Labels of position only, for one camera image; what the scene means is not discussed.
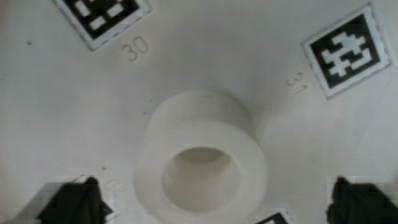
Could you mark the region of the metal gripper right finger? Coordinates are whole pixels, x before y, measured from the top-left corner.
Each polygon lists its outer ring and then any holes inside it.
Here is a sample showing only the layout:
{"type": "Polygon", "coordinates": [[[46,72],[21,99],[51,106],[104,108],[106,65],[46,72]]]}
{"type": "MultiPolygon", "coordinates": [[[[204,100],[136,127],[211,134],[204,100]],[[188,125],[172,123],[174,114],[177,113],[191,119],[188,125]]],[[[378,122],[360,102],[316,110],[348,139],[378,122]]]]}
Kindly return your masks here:
{"type": "Polygon", "coordinates": [[[326,223],[398,224],[398,206],[371,183],[351,183],[344,177],[337,177],[326,223]]]}

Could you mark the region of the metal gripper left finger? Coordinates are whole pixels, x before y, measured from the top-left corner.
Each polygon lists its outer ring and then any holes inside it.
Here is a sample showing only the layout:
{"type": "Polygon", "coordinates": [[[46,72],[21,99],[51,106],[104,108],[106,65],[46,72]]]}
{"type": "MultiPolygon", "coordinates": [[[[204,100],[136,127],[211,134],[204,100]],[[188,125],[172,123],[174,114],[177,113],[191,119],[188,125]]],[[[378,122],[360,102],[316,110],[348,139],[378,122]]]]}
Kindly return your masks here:
{"type": "Polygon", "coordinates": [[[111,212],[99,181],[88,176],[83,181],[44,184],[12,224],[106,224],[111,212]]]}

